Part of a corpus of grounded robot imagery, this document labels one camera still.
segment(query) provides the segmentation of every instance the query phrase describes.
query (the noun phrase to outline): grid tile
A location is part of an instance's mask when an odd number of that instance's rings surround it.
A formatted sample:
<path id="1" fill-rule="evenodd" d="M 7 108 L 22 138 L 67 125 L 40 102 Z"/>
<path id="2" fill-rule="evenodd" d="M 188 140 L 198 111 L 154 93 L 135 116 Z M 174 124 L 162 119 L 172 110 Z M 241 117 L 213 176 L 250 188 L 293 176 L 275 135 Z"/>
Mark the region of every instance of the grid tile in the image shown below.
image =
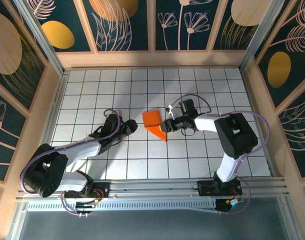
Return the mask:
<path id="1" fill-rule="evenodd" d="M 72 71 L 57 117 L 52 145 L 79 141 L 105 123 L 107 108 L 121 110 L 122 119 L 134 119 L 138 129 L 108 151 L 75 164 L 93 179 L 204 178 L 213 176 L 224 151 L 216 132 L 187 130 L 167 134 L 167 142 L 147 131 L 142 113 L 159 110 L 169 119 L 165 106 L 186 93 L 198 93 L 212 107 L 212 113 L 250 111 L 245 86 L 237 68 L 110 69 Z M 209 110 L 196 96 L 198 112 Z M 179 104 L 174 112 L 181 115 Z M 244 114 L 255 133 L 254 118 Z M 245 160 L 240 176 L 269 176 L 263 150 Z"/>
<path id="2" fill-rule="evenodd" d="M 163 70 L 163 79 L 168 80 L 179 80 L 178 69 L 164 69 Z"/>

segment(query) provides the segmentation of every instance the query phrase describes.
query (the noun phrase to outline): orange block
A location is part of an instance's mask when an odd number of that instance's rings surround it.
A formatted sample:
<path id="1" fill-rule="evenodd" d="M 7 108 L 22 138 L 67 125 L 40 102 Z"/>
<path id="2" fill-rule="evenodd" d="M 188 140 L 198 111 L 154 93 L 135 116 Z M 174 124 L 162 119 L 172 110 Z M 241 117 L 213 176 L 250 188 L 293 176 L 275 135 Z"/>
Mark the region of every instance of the orange block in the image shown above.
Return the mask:
<path id="1" fill-rule="evenodd" d="M 149 132 L 151 132 L 164 142 L 167 141 L 166 133 L 163 132 L 160 128 L 160 124 L 162 123 L 162 117 L 159 110 L 143 112 L 142 120 L 145 129 L 147 129 Z"/>

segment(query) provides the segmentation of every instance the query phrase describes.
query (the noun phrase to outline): white grid floor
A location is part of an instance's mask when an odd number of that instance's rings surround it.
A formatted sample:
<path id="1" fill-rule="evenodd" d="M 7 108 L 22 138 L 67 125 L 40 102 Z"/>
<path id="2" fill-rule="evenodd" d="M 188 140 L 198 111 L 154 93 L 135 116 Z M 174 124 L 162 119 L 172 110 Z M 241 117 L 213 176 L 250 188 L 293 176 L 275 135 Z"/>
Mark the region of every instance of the white grid floor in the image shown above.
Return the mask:
<path id="1" fill-rule="evenodd" d="M 104 110 L 113 108 L 122 111 L 124 121 L 136 120 L 137 131 L 67 171 L 79 169 L 95 180 L 212 177 L 224 154 L 216 133 L 197 131 L 185 137 L 177 131 L 163 142 L 144 128 L 143 112 L 160 110 L 165 119 L 165 106 L 186 93 L 205 98 L 213 113 L 251 110 L 238 68 L 74 70 L 51 144 L 60 146 L 85 138 L 104 124 Z M 208 110 L 198 98 L 191 98 L 198 111 Z M 258 136 L 254 118 L 245 117 Z M 264 152 L 244 161 L 238 175 L 270 176 Z"/>

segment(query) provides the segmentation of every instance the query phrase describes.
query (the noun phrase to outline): yellow circle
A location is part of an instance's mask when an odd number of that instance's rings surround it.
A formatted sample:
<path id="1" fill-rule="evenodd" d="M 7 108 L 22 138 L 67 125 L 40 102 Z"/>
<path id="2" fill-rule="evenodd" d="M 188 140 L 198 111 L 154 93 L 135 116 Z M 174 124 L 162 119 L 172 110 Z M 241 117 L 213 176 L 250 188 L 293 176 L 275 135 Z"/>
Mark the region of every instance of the yellow circle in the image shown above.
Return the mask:
<path id="1" fill-rule="evenodd" d="M 59 21 L 47 21 L 42 30 L 48 37 L 51 45 L 59 49 L 69 49 L 75 43 L 72 31 Z"/>
<path id="2" fill-rule="evenodd" d="M 261 23 L 271 0 L 233 0 L 231 17 L 241 26 L 255 26 Z"/>
<path id="3" fill-rule="evenodd" d="M 103 19 L 109 21 L 122 21 L 124 9 L 131 18 L 138 9 L 138 0 L 89 0 L 94 11 Z M 120 7 L 121 13 L 117 11 L 116 2 Z"/>
<path id="4" fill-rule="evenodd" d="M 291 72 L 292 62 L 287 53 L 283 51 L 276 52 L 270 59 L 268 64 L 268 82 L 277 89 L 281 87 L 287 80 Z"/>
<path id="5" fill-rule="evenodd" d="M 13 74 L 22 61 L 22 42 L 15 26 L 0 13 L 0 73 Z"/>

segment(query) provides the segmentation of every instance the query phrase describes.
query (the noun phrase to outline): orange object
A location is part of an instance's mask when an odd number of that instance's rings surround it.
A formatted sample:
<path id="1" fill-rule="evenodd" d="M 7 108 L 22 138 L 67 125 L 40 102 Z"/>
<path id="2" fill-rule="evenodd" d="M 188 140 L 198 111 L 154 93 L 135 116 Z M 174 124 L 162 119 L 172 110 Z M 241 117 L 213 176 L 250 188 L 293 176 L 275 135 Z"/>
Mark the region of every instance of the orange object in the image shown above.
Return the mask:
<path id="1" fill-rule="evenodd" d="M 142 120 L 145 129 L 147 129 L 149 132 L 164 142 L 167 142 L 166 133 L 163 132 L 160 128 L 162 117 L 159 110 L 143 112 Z"/>

